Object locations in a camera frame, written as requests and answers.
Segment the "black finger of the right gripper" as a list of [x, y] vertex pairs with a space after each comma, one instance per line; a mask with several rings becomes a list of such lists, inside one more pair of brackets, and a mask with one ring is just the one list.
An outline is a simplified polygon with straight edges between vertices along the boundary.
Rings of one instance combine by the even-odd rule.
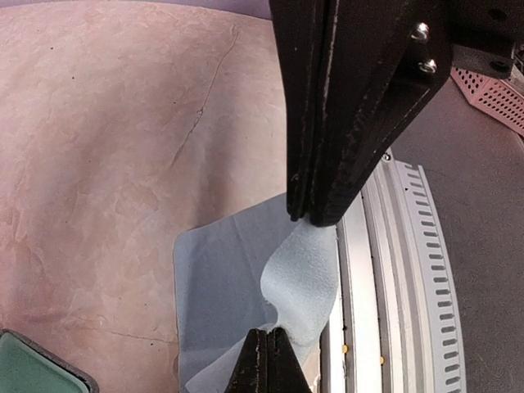
[[286, 105], [287, 213], [297, 221], [308, 207], [325, 6], [274, 0], [269, 8]]
[[332, 1], [307, 214], [336, 224], [450, 73], [445, 1]]

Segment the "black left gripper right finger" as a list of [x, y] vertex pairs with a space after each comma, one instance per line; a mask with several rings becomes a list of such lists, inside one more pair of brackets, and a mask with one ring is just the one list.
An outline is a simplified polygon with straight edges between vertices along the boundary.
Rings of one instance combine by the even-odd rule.
[[267, 338], [267, 392], [310, 393], [286, 331], [277, 327]]

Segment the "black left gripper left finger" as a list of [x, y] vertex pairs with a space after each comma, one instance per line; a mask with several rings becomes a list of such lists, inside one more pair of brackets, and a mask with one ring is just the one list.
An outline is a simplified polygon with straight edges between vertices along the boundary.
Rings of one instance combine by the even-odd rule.
[[268, 391], [268, 333], [251, 329], [244, 340], [225, 393]]

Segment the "blue-grey hard glasses case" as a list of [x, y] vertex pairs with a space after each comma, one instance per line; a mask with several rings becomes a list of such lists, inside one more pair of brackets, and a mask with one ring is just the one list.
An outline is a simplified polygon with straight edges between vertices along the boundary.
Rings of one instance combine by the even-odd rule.
[[1, 330], [2, 392], [99, 392], [82, 370], [18, 332]]

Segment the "blue cloth pouch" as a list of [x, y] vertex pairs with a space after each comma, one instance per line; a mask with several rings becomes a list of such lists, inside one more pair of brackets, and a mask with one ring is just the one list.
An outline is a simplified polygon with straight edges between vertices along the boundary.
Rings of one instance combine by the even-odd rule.
[[253, 328], [284, 329], [306, 361], [337, 297], [336, 229], [292, 221], [278, 195], [180, 234], [174, 278], [180, 389], [222, 392]]

